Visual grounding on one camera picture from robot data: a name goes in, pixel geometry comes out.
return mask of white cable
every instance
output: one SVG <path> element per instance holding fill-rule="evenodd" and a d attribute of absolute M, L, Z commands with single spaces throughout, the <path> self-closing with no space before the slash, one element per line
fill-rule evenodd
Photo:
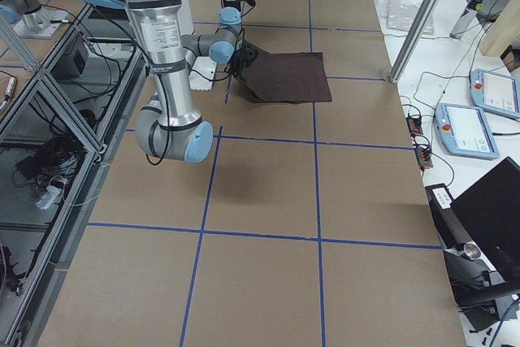
<path fill-rule="evenodd" d="M 67 180 L 66 180 L 63 176 L 61 176 L 61 175 L 55 175 L 55 176 L 53 176 L 52 178 L 50 178 L 50 180 L 49 180 L 49 184 L 52 183 L 52 181 L 53 181 L 54 179 L 57 179 L 57 178 L 59 178 L 59 179 L 62 180 L 62 183 L 63 183 L 63 189 L 62 189 L 61 198 L 62 198 L 63 203 L 64 203 L 65 205 L 67 205 L 67 206 L 83 206 L 83 205 L 86 205 L 87 203 L 92 202 L 94 199 L 99 198 L 99 196 L 101 195 L 101 194 L 98 194 L 98 195 L 96 195 L 96 196 L 90 198 L 88 201 L 85 201 L 85 202 L 82 202 L 82 203 L 69 203 L 69 202 L 67 202 L 67 200 L 65 199 L 65 184 L 67 183 Z"/>

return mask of white desk surface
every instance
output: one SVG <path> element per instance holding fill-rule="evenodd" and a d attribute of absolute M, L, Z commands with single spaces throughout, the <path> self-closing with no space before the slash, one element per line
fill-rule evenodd
<path fill-rule="evenodd" d="M 451 38 L 436 40 L 425 39 L 432 37 L 448 37 L 465 5 L 466 0 L 439 1 L 433 13 L 433 36 L 424 35 L 419 41 L 411 60 L 406 66 L 403 76 L 398 82 L 398 89 L 402 103 L 410 103 L 407 98 L 403 97 L 410 98 L 412 104 L 421 110 L 422 115 L 433 114 L 431 108 L 413 99 L 414 91 L 418 86 L 419 79 L 423 72 L 433 72 L 441 76 L 468 76 L 470 73 L 471 62 L 475 50 L 478 47 L 479 39 L 483 34 L 483 30 L 476 26 L 478 24 L 477 20 L 474 20 L 474 22 L 470 24 L 470 27 L 476 27 L 466 32 L 460 41 Z M 390 61 L 393 65 L 405 38 L 392 37 L 387 34 L 404 36 L 406 32 L 387 28 L 387 19 L 381 16 L 379 16 L 379 22 L 381 24 L 381 29 L 385 34 L 385 44 L 387 46 Z M 486 70 L 498 68 L 495 72 L 509 75 L 509 72 L 504 67 L 504 63 L 499 58 L 485 57 L 480 53 L 480 51 L 477 51 L 475 56 L 473 69 L 475 68 Z M 448 88 L 443 96 L 442 91 L 448 82 Z M 456 78 L 448 81 L 432 75 L 424 75 L 416 96 L 433 107 L 436 106 L 441 97 L 441 102 L 444 103 L 473 106 L 469 86 L 470 83 L 468 79 Z M 404 106 L 403 109 L 404 112 L 407 113 L 409 107 Z M 520 132 L 520 123 L 515 123 L 511 119 L 506 119 L 489 113 L 486 113 L 486 116 L 493 132 Z M 429 140 L 432 140 L 431 133 L 433 129 L 431 121 L 432 117 L 422 119 L 422 128 Z M 438 131 L 435 129 L 433 130 L 433 133 L 433 152 L 446 159 L 455 171 L 455 179 L 449 187 L 450 192 L 454 197 L 458 197 L 506 156 L 510 156 L 513 160 L 520 163 L 520 137 L 495 137 L 500 157 L 496 160 L 488 161 L 477 158 L 461 158 L 447 154 L 446 149 L 440 142 Z M 448 166 L 435 156 L 433 157 L 433 164 L 434 167 L 430 170 L 426 170 L 424 173 L 424 177 L 422 178 L 424 185 L 427 186 L 438 183 L 447 184 L 452 177 Z M 461 321 L 465 328 L 465 336 L 468 345 L 481 345 L 483 338 L 486 336 L 486 331 L 480 332 L 479 334 L 471 334 L 468 332 L 468 330 L 471 329 L 471 325 L 467 318 L 462 315 Z M 487 342 L 489 343 L 490 340 L 491 337 L 488 336 Z M 494 345 L 499 346 L 501 344 L 520 345 L 520 320 L 505 322 Z"/>

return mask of robot label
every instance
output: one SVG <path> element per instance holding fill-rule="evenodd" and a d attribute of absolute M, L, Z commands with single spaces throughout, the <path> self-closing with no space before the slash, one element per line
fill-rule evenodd
<path fill-rule="evenodd" d="M 163 52 L 164 50 L 181 47 L 179 26 L 174 20 L 153 23 L 141 22 L 141 28 L 146 47 L 150 52 Z"/>

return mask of brown cloth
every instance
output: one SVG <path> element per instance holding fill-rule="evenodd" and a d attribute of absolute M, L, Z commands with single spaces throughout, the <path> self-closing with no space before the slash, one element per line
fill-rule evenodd
<path fill-rule="evenodd" d="M 237 77 L 253 102 L 330 102 L 322 53 L 271 54 L 254 46 L 257 58 Z"/>

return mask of cardboard surface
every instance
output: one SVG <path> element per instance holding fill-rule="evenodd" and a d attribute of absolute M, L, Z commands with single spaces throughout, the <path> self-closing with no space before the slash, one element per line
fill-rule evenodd
<path fill-rule="evenodd" d="M 466 345 L 440 251 L 324 243 L 323 277 L 328 346 Z"/>
<path fill-rule="evenodd" d="M 247 39 L 322 51 L 333 102 L 194 92 L 214 125 L 198 165 L 151 167 L 127 132 L 91 217 L 113 228 L 88 228 L 41 347 L 464 345 L 383 35 L 359 31 L 373 8 L 257 1 Z M 209 33 L 219 0 L 190 2 Z"/>
<path fill-rule="evenodd" d="M 318 160 L 323 236 L 439 245 L 413 151 L 320 145 Z"/>
<path fill-rule="evenodd" d="M 332 102 L 316 104 L 320 141 L 412 146 L 395 85 L 373 80 L 328 83 Z"/>
<path fill-rule="evenodd" d="M 185 346 L 321 345 L 316 244 L 207 236 Z"/>
<path fill-rule="evenodd" d="M 178 340 L 197 239 L 192 233 L 87 228 L 38 346 Z"/>

